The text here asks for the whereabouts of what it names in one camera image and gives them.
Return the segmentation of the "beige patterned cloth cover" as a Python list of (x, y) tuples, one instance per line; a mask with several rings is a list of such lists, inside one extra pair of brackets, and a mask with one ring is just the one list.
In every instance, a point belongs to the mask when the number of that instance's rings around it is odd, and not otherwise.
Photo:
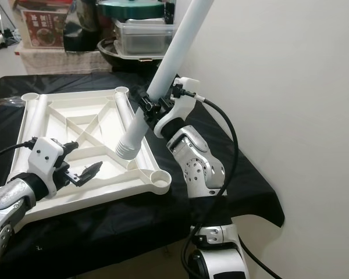
[(63, 49), (15, 48), (28, 74), (87, 74), (110, 72), (112, 66), (98, 51), (66, 52)]

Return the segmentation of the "black wok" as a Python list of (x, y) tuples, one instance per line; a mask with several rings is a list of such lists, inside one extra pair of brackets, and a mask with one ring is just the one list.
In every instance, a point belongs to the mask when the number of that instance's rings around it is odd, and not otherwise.
[(100, 40), (97, 50), (112, 71), (154, 73), (164, 58), (164, 54), (129, 54), (122, 43), (114, 39)]

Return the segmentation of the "white plastic children table top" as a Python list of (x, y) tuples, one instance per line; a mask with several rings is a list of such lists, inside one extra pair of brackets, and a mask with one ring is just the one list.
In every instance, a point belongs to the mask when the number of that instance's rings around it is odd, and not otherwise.
[[(36, 93), (22, 96), (26, 101), (18, 142), (23, 138), (26, 104)], [(116, 201), (142, 193), (165, 194), (172, 176), (160, 167), (158, 170), (137, 169), (132, 160), (117, 156), (115, 148), (124, 135), (124, 128), (113, 100), (114, 90), (77, 91), (48, 95), (44, 137), (60, 143), (74, 141), (79, 148), (68, 154), (66, 161), (74, 173), (103, 162), (97, 175), (80, 188), (70, 184), (55, 196), (39, 200), (19, 226), (45, 220), (82, 208)]]

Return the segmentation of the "green round pot lid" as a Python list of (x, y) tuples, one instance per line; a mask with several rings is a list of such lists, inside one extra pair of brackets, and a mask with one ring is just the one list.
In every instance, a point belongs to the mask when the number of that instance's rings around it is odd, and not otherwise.
[(100, 0), (102, 15), (114, 19), (154, 19), (164, 17), (165, 4), (159, 0)]

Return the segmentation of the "clear storage box orange lid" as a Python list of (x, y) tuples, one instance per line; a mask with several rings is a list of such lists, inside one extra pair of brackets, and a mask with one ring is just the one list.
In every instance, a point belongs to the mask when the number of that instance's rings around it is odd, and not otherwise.
[(66, 16), (73, 1), (9, 0), (24, 47), (62, 49)]

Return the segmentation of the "dark curved metal sheet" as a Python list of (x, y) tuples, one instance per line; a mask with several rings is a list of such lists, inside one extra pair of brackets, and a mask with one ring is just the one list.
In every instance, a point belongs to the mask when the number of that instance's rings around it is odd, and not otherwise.
[(66, 52), (92, 52), (102, 35), (97, 0), (72, 0), (65, 19), (63, 47)]

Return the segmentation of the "clear tape strip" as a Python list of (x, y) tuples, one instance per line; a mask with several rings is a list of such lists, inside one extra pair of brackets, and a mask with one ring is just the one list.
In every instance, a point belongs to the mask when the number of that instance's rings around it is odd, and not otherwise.
[(20, 96), (10, 96), (9, 98), (0, 98), (0, 106), (24, 107), (26, 101)]

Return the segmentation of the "black tablecloth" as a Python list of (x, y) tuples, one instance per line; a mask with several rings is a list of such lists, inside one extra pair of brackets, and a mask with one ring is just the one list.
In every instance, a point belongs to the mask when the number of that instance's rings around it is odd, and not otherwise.
[[(90, 73), (5, 76), (0, 99), (26, 93), (57, 94), (113, 90), (126, 86), (143, 91), (151, 78), (136, 73)], [(17, 141), (24, 109), (0, 105), (0, 151)], [(215, 156), (230, 167), (233, 146), (204, 105), (188, 118), (207, 143), (217, 144)], [(9, 240), (0, 260), (0, 279), (66, 279), (119, 263), (186, 238), (190, 205), (181, 174), (172, 176), (170, 192), (144, 193), (103, 203), (47, 220), (34, 221)], [(232, 216), (255, 215), (284, 225), (275, 189), (240, 151), (237, 176), (227, 197)]]

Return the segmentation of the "dark printed picture box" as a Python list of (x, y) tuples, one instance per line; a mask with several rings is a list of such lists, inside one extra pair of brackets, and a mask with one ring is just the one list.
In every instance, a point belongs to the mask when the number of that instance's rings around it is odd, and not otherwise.
[(164, 3), (163, 19), (166, 24), (175, 23), (176, 1), (177, 0), (161, 0), (161, 2)]

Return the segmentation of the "clear plastic container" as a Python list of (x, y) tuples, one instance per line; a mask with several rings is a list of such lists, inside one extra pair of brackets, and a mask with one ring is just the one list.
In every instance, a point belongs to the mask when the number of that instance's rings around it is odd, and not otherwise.
[(127, 56), (163, 56), (177, 31), (164, 19), (114, 19), (116, 51)]

